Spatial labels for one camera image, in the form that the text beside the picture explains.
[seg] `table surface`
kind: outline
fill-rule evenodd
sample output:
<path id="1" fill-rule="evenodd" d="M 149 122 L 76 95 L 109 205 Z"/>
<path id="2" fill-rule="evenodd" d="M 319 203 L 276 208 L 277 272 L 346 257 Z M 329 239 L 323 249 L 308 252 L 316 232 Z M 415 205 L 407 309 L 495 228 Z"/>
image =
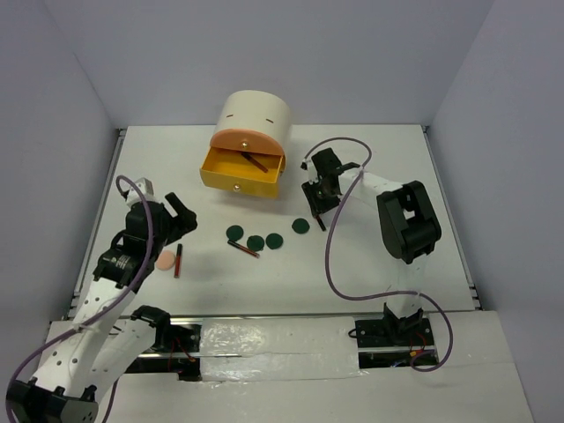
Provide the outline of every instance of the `table surface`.
<path id="1" fill-rule="evenodd" d="M 440 370 L 374 368 L 330 380 L 179 382 L 176 375 L 124 375 L 110 421 L 532 423 L 516 367 L 495 312 L 449 313 L 455 333 L 450 360 Z M 51 339 L 69 322 L 53 322 Z M 448 333 L 431 316 L 437 353 Z M 43 353 L 42 360 L 50 355 Z M 295 374 L 299 369 L 292 369 Z M 100 403 L 101 421 L 108 405 Z"/>
<path id="2" fill-rule="evenodd" d="M 328 287 L 323 269 L 327 233 L 311 218 L 301 191 L 307 180 L 300 169 L 306 151 L 335 136 L 356 137 L 374 151 L 367 170 L 398 181 L 423 182 L 442 225 L 442 239 L 429 257 L 424 292 L 447 310 L 473 310 L 474 304 L 452 226 L 424 134 L 417 125 L 296 125 L 286 147 L 287 167 L 280 178 L 277 200 L 249 197 L 206 188 L 199 168 L 207 153 L 213 126 L 129 127 L 115 176 L 147 177 L 161 200 L 173 191 L 196 212 L 198 229 L 182 239 L 180 278 L 155 271 L 125 314 L 140 305 L 162 308 L 171 315 L 301 315 L 378 312 L 383 301 L 345 301 Z M 344 162 L 362 162 L 364 149 L 337 141 L 332 144 Z M 124 226 L 127 206 L 116 189 L 106 204 L 85 271 L 88 287 L 97 257 Z M 311 230 L 295 234 L 292 222 L 308 219 Z M 226 229 L 241 225 L 247 236 L 284 237 L 279 250 L 263 251 L 260 259 L 226 244 Z M 176 250 L 173 244 L 168 249 Z M 377 212 L 362 202 L 347 203 L 331 251 L 333 278 L 350 295 L 379 293 L 397 278 L 397 261 L 385 250 Z"/>

